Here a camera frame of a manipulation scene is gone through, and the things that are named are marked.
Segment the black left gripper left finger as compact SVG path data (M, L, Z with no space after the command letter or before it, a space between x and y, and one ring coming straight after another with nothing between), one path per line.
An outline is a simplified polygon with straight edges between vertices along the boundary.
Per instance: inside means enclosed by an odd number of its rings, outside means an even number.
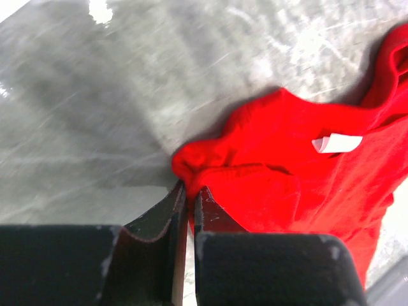
M181 305L186 190L127 225L1 226L2 305Z

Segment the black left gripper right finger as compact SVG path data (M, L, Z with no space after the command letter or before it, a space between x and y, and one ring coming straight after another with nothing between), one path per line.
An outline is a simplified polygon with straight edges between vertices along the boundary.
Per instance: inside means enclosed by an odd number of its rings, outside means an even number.
M350 252L331 235L250 233L204 188L194 211L198 305L365 305Z

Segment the clear plastic storage bin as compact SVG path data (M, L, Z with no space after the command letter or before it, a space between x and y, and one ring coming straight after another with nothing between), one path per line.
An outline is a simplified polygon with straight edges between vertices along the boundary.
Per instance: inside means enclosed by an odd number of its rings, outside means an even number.
M394 264L367 290L369 305L407 306L407 256Z

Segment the red t shirt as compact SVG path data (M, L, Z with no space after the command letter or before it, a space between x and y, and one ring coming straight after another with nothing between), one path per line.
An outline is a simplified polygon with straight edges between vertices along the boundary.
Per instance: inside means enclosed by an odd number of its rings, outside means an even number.
M171 167L244 229L339 237L365 281L381 221L407 178L407 26L385 37L357 105L279 89L235 110L219 137L184 145Z

